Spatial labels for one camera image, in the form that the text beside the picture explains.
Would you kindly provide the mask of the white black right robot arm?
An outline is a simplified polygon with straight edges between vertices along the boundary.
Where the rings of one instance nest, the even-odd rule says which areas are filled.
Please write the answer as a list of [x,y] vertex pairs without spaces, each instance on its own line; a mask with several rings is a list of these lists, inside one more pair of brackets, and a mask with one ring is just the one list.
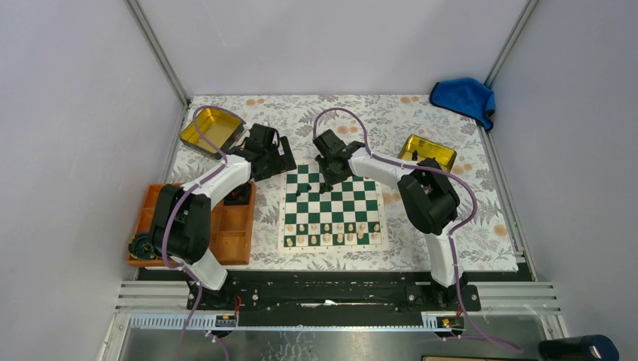
[[434,159],[423,162],[387,158],[373,153],[363,142],[346,144],[327,130],[313,140],[315,157],[324,178],[321,190],[331,190],[354,176],[369,178],[399,191],[409,222],[424,233],[430,254],[431,277],[438,283],[431,298],[438,308],[449,310],[461,300],[456,283],[462,271],[453,260],[452,246],[444,234],[457,218],[460,198]]

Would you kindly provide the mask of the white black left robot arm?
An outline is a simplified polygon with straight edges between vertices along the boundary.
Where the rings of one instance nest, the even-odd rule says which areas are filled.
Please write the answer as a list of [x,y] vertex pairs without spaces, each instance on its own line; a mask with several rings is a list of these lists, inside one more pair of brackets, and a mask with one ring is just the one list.
[[229,306],[233,290],[227,270],[209,248],[211,212],[233,190],[296,168],[287,137],[256,124],[238,146],[221,154],[220,164],[198,178],[159,192],[148,237],[164,265],[186,272],[216,309]]

